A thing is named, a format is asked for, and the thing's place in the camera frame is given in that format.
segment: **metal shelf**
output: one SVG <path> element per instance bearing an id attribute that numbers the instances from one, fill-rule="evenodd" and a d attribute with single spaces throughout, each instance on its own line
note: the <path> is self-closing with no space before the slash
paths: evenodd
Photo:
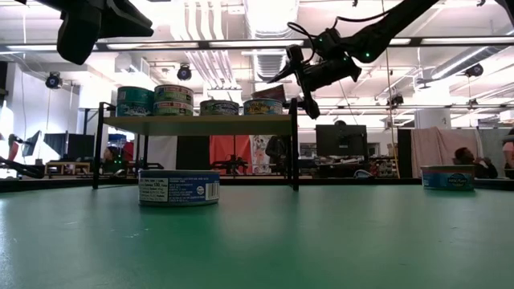
<path id="1" fill-rule="evenodd" d="M 145 136 L 291 135 L 292 117 L 273 116 L 119 116 L 104 124 Z"/>

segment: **green tabletop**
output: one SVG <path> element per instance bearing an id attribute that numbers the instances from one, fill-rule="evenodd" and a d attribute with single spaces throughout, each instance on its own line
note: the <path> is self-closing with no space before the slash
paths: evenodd
<path id="1" fill-rule="evenodd" d="M 420 185 L 0 194 L 0 288 L 513 288 L 514 194 Z"/>

